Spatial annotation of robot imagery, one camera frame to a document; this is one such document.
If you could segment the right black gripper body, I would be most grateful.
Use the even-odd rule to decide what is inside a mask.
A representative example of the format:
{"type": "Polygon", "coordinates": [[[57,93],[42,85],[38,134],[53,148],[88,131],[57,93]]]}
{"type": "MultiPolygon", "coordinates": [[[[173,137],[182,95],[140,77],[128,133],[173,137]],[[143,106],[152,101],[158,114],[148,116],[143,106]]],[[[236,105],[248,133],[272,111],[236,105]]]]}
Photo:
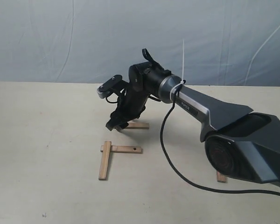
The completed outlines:
{"type": "Polygon", "coordinates": [[[125,95],[119,97],[119,102],[115,111],[110,115],[109,121],[106,123],[106,128],[109,131],[120,126],[125,129],[128,122],[140,117],[145,110],[147,102],[147,93],[145,91],[135,91],[133,88],[127,88],[125,95]]]}

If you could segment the right grey black robot arm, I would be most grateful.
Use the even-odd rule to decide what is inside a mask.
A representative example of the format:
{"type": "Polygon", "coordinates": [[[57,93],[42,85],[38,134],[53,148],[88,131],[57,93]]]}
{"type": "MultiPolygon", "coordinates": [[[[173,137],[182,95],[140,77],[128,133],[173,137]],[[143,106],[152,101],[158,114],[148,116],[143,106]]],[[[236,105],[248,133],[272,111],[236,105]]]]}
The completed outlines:
{"type": "Polygon", "coordinates": [[[98,88],[101,98],[116,94],[117,108],[109,130],[127,128],[140,117],[150,96],[179,106],[201,123],[200,141],[219,173],[238,180],[270,183],[280,188],[280,120],[195,91],[156,62],[130,66],[129,81],[115,75],[98,88]]]}

